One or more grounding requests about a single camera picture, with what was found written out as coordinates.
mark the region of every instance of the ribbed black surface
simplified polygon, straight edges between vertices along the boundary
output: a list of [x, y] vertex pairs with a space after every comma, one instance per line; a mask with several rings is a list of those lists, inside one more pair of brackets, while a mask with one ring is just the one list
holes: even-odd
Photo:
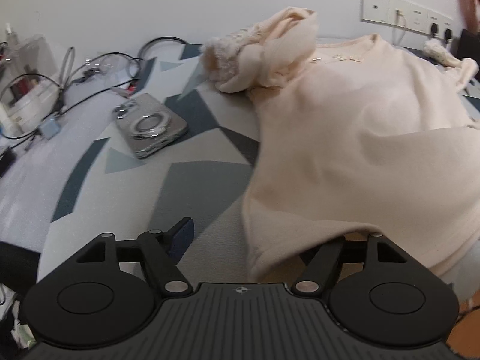
[[66, 350], [39, 344], [27, 360], [448, 360], [445, 344], [381, 349], [344, 332], [314, 299], [282, 284], [202, 284], [171, 299], [142, 332], [103, 349]]

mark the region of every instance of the neckline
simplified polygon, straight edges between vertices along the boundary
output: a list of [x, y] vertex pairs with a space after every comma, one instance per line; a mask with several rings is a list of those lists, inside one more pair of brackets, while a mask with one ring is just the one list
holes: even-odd
[[354, 44], [361, 44], [364, 42], [372, 42], [373, 45], [371, 46], [370, 49], [367, 51], [363, 52], [362, 54], [356, 54], [357, 56], [360, 56], [362, 58], [365, 58], [367, 55], [369, 55], [374, 49], [377, 48], [377, 45], [380, 44], [382, 40], [382, 37], [379, 34], [371, 34], [371, 35], [363, 35], [357, 39], [353, 40], [347, 40], [345, 42], [340, 42], [340, 43], [327, 43], [327, 44], [317, 44], [316, 49], [322, 49], [322, 48], [338, 48], [341, 49], [342, 47], [347, 47], [351, 46]]

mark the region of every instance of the cream sweater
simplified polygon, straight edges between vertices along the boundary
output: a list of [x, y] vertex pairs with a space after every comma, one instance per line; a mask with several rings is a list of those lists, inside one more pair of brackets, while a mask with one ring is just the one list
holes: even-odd
[[217, 88], [249, 88], [260, 118], [250, 278], [360, 230], [442, 274], [480, 235], [480, 131], [457, 95], [476, 63], [441, 72], [378, 35], [316, 45], [316, 31], [314, 12], [287, 8], [204, 47]]

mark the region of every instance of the white wall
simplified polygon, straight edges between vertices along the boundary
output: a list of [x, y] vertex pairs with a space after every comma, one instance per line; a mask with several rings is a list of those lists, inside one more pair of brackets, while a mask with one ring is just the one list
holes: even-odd
[[[288, 6], [318, 11], [320, 36], [353, 38], [392, 28], [360, 22], [361, 0], [0, 0], [0, 25], [9, 22], [21, 38], [42, 33], [51, 43], [74, 45], [80, 54], [136, 52], [155, 36], [191, 43], [263, 20]], [[463, 24], [457, 0], [410, 0], [450, 16], [455, 35]], [[407, 33], [402, 45], [421, 47], [425, 37]]]

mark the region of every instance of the orange floor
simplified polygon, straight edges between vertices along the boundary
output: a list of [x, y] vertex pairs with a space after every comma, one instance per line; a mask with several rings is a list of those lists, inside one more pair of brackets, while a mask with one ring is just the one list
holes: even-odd
[[[473, 305], [480, 305], [480, 291], [473, 297]], [[480, 310], [473, 311], [454, 327], [448, 345], [462, 356], [480, 357]]]

